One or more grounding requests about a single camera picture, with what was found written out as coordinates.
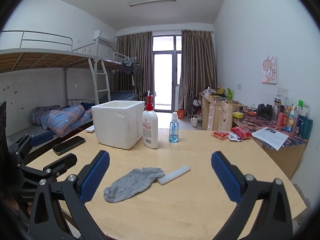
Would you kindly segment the person's left hand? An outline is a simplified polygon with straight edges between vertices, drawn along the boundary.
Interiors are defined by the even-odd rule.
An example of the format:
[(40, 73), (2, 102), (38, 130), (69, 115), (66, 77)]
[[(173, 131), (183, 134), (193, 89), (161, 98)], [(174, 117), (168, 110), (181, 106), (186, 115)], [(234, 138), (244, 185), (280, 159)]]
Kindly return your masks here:
[[(7, 197), (5, 197), (3, 200), (4, 200), (5, 204), (7, 204), (7, 206), (8, 206), (9, 208), (11, 208), (12, 210), (15, 210), (15, 211), (18, 211), (18, 210), (19, 210), (19, 205), (18, 205), (18, 203), (17, 203), (16, 200), (14, 200), (14, 198), (12, 198), (11, 196), (7, 196)], [(33, 203), (32, 203), (32, 202), (28, 202), (27, 211), (28, 211), (29, 214), (31, 214), (32, 207), (33, 207)]]

